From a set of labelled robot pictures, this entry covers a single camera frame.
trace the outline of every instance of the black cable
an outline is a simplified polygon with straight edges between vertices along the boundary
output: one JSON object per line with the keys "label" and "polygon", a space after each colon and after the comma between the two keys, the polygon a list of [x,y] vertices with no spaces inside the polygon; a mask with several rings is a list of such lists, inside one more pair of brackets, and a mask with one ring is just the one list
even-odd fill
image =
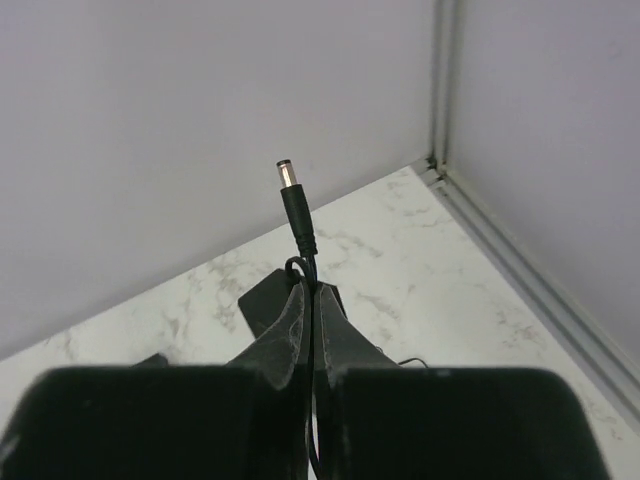
{"label": "black cable", "polygon": [[300,275],[294,270],[294,265],[302,270],[304,280],[309,286],[311,294],[311,342],[309,344],[309,358],[307,360],[307,368],[309,369],[309,414],[307,417],[307,453],[313,473],[318,480],[322,480],[322,466],[316,452],[315,439],[313,437],[313,373],[314,373],[314,351],[313,351],[313,299],[318,286],[318,267],[316,266],[315,255],[318,253],[316,247],[316,239],[313,232],[313,222],[311,221],[311,212],[309,204],[305,197],[302,185],[296,180],[295,173],[291,161],[283,160],[277,163],[278,173],[282,180],[282,201],[287,212],[287,218],[291,231],[298,246],[300,256],[291,257],[285,263],[285,271],[291,277],[296,275],[299,279]]}
{"label": "black cable", "polygon": [[424,360],[418,357],[407,358],[406,360],[402,360],[401,362],[398,362],[398,365],[406,365],[407,363],[411,363],[411,362],[420,362],[422,365],[424,365],[424,368],[429,368],[429,365],[427,365],[427,362],[425,362]]}

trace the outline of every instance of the marble surface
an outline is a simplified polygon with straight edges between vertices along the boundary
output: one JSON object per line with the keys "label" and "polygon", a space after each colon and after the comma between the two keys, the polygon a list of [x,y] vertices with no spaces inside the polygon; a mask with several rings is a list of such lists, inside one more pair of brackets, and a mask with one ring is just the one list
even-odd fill
{"label": "marble surface", "polygon": [[[614,478],[636,479],[640,437],[500,276],[436,197],[402,169],[313,213],[321,279],[349,320],[392,359],[434,366],[553,370],[578,394]],[[251,333],[236,301],[295,253],[288,227],[0,362],[0,428],[25,387],[52,366],[223,363]]]}

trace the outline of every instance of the metal plug tip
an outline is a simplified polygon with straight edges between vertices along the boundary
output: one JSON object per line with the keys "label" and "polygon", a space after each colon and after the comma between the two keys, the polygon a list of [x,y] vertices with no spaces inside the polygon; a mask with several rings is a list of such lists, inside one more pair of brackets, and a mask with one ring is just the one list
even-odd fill
{"label": "metal plug tip", "polygon": [[281,160],[276,163],[276,167],[278,167],[278,174],[283,188],[298,184],[291,160]]}

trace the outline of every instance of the white marble floor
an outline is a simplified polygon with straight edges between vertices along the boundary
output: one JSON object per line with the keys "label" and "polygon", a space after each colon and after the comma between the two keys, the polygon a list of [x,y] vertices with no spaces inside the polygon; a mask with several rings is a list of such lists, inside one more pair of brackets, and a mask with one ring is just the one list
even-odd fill
{"label": "white marble floor", "polygon": [[[611,407],[410,168],[313,213],[320,277],[395,360],[518,365],[560,374],[616,479],[635,480],[640,437]],[[295,254],[278,228],[0,362],[0,428],[42,371],[68,364],[221,363],[251,341],[240,295]]]}

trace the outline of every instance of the white wall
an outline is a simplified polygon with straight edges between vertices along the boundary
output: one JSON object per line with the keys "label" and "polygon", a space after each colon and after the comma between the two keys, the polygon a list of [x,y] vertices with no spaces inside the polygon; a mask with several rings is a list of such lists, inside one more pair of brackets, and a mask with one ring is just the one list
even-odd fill
{"label": "white wall", "polygon": [[640,365],[640,3],[464,10],[454,174]]}
{"label": "white wall", "polygon": [[0,357],[425,156],[432,10],[1,2]]}

